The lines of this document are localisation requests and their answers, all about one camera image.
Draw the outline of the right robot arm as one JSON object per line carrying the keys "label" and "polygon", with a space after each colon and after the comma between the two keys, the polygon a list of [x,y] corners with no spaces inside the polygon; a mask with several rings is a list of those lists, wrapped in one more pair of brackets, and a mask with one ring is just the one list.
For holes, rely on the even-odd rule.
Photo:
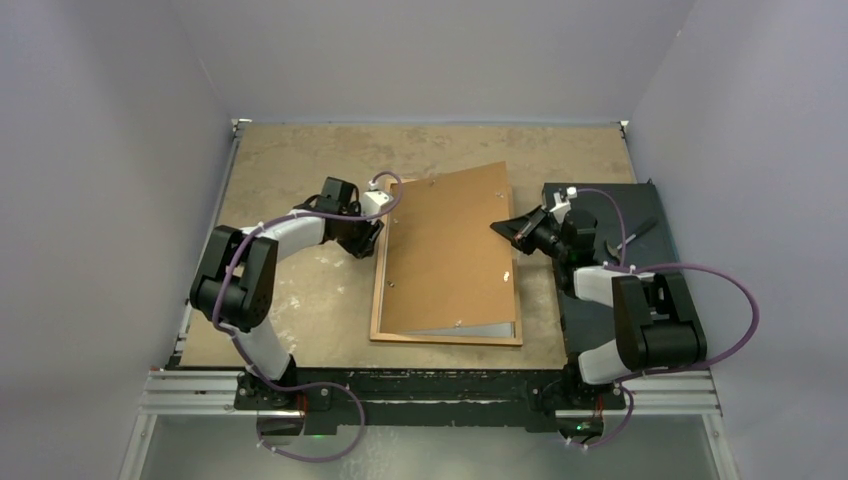
{"label": "right robot arm", "polygon": [[586,210],[529,213],[491,223],[491,229],[524,253],[540,251],[562,268],[564,293],[611,308],[610,341],[577,356],[578,370],[564,376],[561,392],[576,407],[596,399],[602,384],[656,368],[688,367],[705,360],[707,340],[682,274],[616,271],[595,259],[597,219]]}

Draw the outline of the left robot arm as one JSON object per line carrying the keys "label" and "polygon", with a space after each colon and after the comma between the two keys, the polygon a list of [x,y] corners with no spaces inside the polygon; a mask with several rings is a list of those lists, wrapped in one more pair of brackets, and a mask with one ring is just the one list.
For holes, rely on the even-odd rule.
{"label": "left robot arm", "polygon": [[367,189],[335,177],[322,190],[281,217],[253,227],[215,227],[209,236],[189,292],[193,309],[229,337],[246,363],[249,378],[272,408],[297,399],[294,356],[276,336],[270,320],[276,268],[280,261],[328,242],[350,256],[373,256],[383,216],[400,202],[372,179]]}

